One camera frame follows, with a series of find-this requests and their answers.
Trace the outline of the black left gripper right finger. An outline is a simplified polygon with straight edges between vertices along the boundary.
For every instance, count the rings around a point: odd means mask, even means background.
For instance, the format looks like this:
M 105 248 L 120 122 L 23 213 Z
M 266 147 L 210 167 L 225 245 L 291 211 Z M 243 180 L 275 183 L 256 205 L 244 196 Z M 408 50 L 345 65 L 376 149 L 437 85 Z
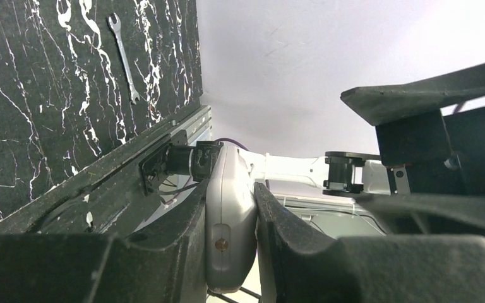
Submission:
M 485 237 L 334 239 L 263 184 L 254 196 L 262 302 L 485 302 Z

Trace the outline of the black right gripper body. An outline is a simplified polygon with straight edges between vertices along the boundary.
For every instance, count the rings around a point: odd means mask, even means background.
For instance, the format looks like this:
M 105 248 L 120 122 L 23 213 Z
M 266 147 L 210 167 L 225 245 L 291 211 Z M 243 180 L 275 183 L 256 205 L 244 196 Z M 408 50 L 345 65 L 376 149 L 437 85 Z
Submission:
M 410 193 L 485 195 L 485 107 L 435 110 L 376 127 L 381 161 Z

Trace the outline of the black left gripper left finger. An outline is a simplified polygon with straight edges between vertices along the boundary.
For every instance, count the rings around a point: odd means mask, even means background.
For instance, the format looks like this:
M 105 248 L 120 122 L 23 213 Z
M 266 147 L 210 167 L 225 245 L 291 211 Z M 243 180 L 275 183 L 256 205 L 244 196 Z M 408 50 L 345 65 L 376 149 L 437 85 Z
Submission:
M 204 302 L 207 186 L 124 238 L 0 235 L 0 302 Z

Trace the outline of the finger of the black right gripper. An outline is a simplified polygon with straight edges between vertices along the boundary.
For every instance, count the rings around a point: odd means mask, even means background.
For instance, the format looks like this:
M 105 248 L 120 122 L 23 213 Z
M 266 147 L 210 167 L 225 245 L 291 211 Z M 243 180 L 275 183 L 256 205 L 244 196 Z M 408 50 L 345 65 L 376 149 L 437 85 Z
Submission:
M 360 86 L 340 99 L 372 126 L 485 97 L 485 63 L 401 85 Z
M 485 236 L 485 196 L 366 195 L 355 201 L 391 234 Z

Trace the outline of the white remote control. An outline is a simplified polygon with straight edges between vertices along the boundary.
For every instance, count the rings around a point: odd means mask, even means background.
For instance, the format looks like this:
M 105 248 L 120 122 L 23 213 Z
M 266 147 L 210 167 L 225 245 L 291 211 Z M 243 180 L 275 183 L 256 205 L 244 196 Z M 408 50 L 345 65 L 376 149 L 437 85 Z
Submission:
M 217 294 L 237 292 L 254 264 L 257 206 L 246 161 L 223 146 L 206 191 L 206 280 Z

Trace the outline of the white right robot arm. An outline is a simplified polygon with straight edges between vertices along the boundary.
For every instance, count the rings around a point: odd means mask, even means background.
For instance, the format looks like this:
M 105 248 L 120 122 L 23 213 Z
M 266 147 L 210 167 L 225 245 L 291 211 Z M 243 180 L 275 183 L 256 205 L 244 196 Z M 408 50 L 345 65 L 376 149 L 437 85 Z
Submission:
M 236 146 L 172 140 L 139 170 L 147 193 L 168 175 L 296 182 L 353 198 L 392 234 L 485 236 L 485 63 L 401 85 L 360 86 L 340 98 L 376 130 L 376 155 L 328 151 L 318 158 L 260 155 Z

